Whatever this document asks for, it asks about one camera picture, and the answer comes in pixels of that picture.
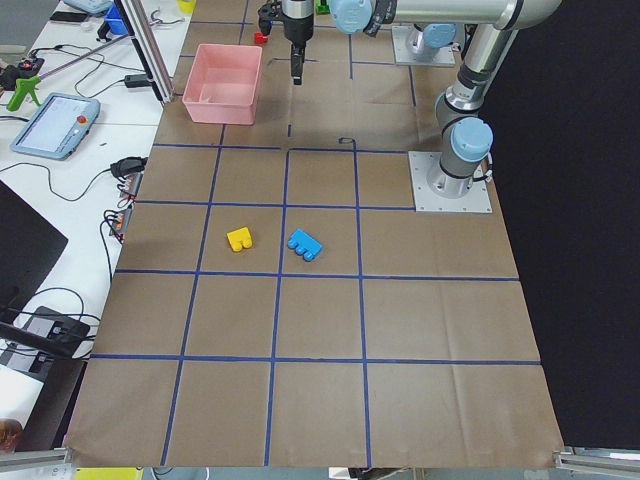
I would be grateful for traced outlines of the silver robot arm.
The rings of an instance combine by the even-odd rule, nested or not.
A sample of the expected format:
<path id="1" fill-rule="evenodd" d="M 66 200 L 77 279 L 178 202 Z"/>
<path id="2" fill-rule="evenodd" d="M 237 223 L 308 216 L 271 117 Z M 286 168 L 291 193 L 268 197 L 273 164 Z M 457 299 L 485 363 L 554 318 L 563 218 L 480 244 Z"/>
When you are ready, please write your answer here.
<path id="1" fill-rule="evenodd" d="M 474 24 L 476 30 L 456 80 L 438 97 L 435 114 L 443 151 L 426 176 L 437 195 L 457 199 L 476 181 L 474 173 L 490 156 L 493 133 L 478 118 L 485 92 L 517 32 L 538 25 L 560 6 L 558 1 L 330 1 L 339 31 L 377 35 L 398 22 Z"/>
<path id="2" fill-rule="evenodd" d="M 457 34 L 454 23 L 415 24 L 406 40 L 411 62 L 429 66 L 452 66 L 453 44 Z"/>

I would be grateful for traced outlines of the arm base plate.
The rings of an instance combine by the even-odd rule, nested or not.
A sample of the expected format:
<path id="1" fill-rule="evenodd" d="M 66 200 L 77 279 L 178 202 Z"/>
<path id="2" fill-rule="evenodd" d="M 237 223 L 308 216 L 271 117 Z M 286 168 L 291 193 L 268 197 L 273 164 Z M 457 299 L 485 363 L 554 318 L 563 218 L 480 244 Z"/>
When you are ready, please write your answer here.
<path id="1" fill-rule="evenodd" d="M 397 65 L 452 68 L 455 58 L 452 44 L 457 26 L 431 23 L 392 27 L 394 59 Z"/>
<path id="2" fill-rule="evenodd" d="M 472 175 L 457 179 L 440 165 L 440 152 L 409 151 L 409 171 L 418 213 L 490 214 L 493 209 L 485 180 Z"/>

